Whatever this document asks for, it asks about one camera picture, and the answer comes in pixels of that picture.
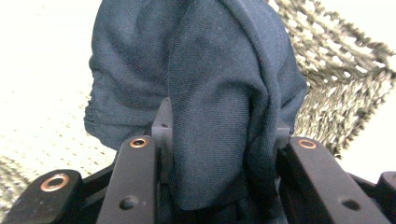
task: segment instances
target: screw hole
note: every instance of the screw hole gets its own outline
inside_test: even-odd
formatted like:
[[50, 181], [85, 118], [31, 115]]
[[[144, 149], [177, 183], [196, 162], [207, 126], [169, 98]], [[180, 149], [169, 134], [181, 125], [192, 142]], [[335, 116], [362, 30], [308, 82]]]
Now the screw hole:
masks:
[[120, 209], [130, 210], [139, 204], [139, 200], [135, 196], [127, 196], [120, 202]]
[[350, 210], [358, 211], [361, 209], [361, 206], [351, 199], [343, 200], [341, 204]]
[[52, 180], [48, 183], [48, 185], [49, 185], [49, 187], [56, 187], [56, 186], [61, 185], [63, 182], [64, 182], [63, 179], [61, 179], [61, 178], [56, 178], [56, 179], [52, 179]]
[[143, 140], [136, 140], [136, 141], [134, 141], [134, 144], [137, 145], [137, 146], [142, 146], [143, 144], [145, 144], [145, 141], [143, 141]]

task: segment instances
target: navy t-shirt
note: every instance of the navy t-shirt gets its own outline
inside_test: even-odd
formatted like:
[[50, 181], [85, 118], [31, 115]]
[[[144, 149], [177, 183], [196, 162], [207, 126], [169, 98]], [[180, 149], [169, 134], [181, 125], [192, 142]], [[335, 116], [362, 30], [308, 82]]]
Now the navy t-shirt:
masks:
[[108, 147], [142, 134], [170, 97], [181, 209], [244, 198], [248, 180], [274, 193], [276, 125], [293, 131], [306, 83], [267, 3], [104, 0], [90, 67], [85, 127]]

